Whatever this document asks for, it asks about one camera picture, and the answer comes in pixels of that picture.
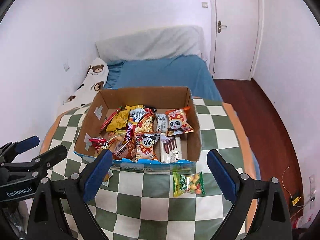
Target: silver screw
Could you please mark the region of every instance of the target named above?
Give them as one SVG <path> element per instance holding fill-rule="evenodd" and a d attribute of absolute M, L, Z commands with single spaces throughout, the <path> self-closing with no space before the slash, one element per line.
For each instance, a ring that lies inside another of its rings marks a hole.
<path fill-rule="evenodd" d="M 42 184 L 46 184 L 48 182 L 48 178 L 47 177 L 44 177 L 41 179 L 41 183 Z"/>
<path fill-rule="evenodd" d="M 249 175 L 246 173 L 241 173 L 240 177 L 241 179 L 246 179 L 246 180 L 249 179 Z"/>
<path fill-rule="evenodd" d="M 74 173 L 71 175 L 71 179 L 78 179 L 79 178 L 79 173 Z"/>
<path fill-rule="evenodd" d="M 278 180 L 277 178 L 275 178 L 275 177 L 273 177 L 273 178 L 271 179 L 271 181 L 272 181 L 274 184 L 277 184 L 277 183 L 279 182 L 279 180 Z"/>

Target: door handle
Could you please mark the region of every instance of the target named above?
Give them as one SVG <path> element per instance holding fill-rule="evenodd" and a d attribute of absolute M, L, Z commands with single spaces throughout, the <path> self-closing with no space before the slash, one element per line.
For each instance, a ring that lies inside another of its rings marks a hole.
<path fill-rule="evenodd" d="M 221 21 L 218 21 L 218 33 L 221 32 L 221 27 L 226 27 L 226 28 L 228 28 L 228 26 L 226 26 L 226 25 L 221 25 Z"/>

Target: cardboard box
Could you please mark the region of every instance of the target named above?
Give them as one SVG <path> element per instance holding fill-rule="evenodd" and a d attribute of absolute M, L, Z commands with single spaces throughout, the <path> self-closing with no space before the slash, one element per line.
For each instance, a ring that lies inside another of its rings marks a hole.
<path fill-rule="evenodd" d="M 95 148 L 91 146 L 89 139 L 105 136 L 105 132 L 100 134 L 100 128 L 106 117 L 109 117 L 119 106 L 126 105 L 152 106 L 157 108 L 157 113 L 190 106 L 187 122 L 193 127 L 194 132 L 180 135 L 183 160 L 176 163 L 161 163 L 140 159 L 136 163 L 129 159 L 122 159 L 113 160 L 113 167 L 141 171 L 190 171 L 195 167 L 201 152 L 200 125 L 191 92 L 187 87 L 138 87 L 99 91 L 83 120 L 75 144 L 75 153 L 92 162 Z M 155 145 L 155 153 L 160 160 L 159 141 Z"/>

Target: white tape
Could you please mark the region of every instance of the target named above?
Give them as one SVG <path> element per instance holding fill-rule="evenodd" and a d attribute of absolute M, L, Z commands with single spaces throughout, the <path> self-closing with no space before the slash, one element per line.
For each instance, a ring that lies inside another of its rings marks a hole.
<path fill-rule="evenodd" d="M 92 145 L 92 142 L 90 142 L 89 139 L 91 139 L 91 136 L 85 134 L 84 142 L 86 143 L 86 145 L 85 145 L 86 151 L 89 151 L 89 147 Z"/>
<path fill-rule="evenodd" d="M 99 120 L 100 120 L 101 117 L 102 117 L 101 111 L 102 111 L 102 106 L 100 106 L 99 108 L 96 107 L 96 110 L 94 111 L 94 114 L 98 117 Z"/>

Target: checkered tablecloth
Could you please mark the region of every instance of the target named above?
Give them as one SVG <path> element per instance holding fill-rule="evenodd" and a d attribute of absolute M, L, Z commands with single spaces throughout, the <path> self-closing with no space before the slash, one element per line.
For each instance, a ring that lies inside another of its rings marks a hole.
<path fill-rule="evenodd" d="M 210 239 L 231 202 L 225 200 L 211 174 L 207 153 L 217 149 L 238 172 L 244 168 L 234 127 L 222 102 L 194 99 L 201 129 L 202 151 L 194 174 L 203 171 L 206 195 L 184 193 L 173 198 L 172 173 L 125 171 L 113 168 L 109 187 L 101 186 L 88 206 L 109 239 L 191 240 Z M 52 138 L 50 148 L 62 144 L 68 149 L 65 160 L 51 168 L 51 180 L 66 179 L 81 172 L 87 162 L 73 150 L 82 120 L 90 105 L 65 114 Z M 75 238 L 82 239 L 71 215 L 68 202 L 62 200 L 64 212 Z M 245 223 L 238 239 L 245 236 Z"/>

